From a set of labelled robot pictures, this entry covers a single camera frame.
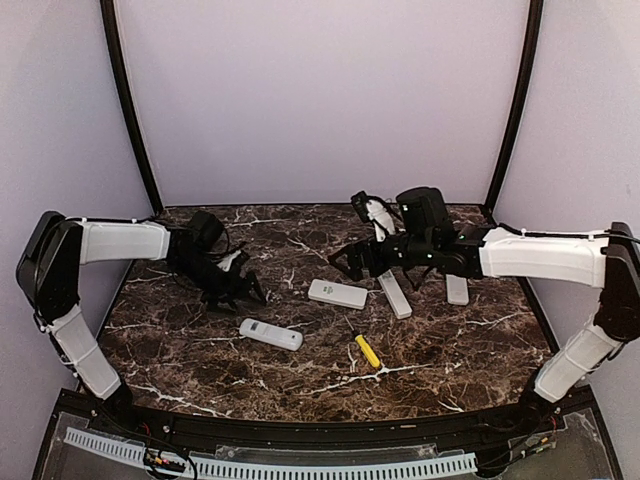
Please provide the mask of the white remote with battery bay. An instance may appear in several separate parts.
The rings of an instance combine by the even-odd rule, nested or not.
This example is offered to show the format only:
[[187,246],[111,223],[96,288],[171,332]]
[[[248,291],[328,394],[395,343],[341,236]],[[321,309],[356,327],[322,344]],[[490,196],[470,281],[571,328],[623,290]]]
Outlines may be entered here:
[[243,337],[289,351],[299,350],[304,340],[303,335],[298,331],[252,318],[246,318],[241,323],[239,333]]

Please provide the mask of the yellow handled screwdriver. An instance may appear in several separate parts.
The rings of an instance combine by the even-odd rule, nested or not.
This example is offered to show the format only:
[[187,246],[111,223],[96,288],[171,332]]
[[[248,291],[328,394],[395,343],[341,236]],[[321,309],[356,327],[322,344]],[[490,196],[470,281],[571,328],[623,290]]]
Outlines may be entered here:
[[380,370],[382,368],[382,362],[367,340],[366,336],[363,334],[363,331],[354,323],[352,323],[347,317],[344,317],[344,320],[352,333],[354,342],[359,347],[369,365],[376,370]]

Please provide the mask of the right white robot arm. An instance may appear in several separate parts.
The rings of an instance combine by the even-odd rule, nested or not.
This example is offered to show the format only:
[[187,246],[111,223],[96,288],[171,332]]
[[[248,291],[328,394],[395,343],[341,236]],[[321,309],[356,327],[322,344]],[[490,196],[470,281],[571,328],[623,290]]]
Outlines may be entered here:
[[416,187],[383,199],[360,191],[351,204],[375,228],[367,239],[330,255],[353,281],[392,267],[437,270],[464,279],[526,277],[586,285],[600,292],[585,326],[538,371],[527,398],[510,413],[521,434],[534,432],[560,401],[614,351],[639,337],[639,248],[629,226],[614,222],[586,233],[537,232],[497,226],[455,227],[441,191]]

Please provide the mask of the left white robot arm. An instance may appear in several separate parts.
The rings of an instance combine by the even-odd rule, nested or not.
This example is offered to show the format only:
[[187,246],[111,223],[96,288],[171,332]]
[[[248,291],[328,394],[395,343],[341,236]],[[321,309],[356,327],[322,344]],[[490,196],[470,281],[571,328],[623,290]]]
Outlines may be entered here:
[[185,226],[145,219],[92,219],[44,212],[20,257],[16,280],[41,331],[65,365],[95,397],[106,401],[103,421],[120,436],[141,427],[130,406],[131,392],[106,359],[80,305],[81,266],[115,260],[162,260],[200,291],[208,309],[235,311],[240,300],[266,302],[259,280],[245,270],[249,256],[241,246],[213,250],[226,229],[206,211]]

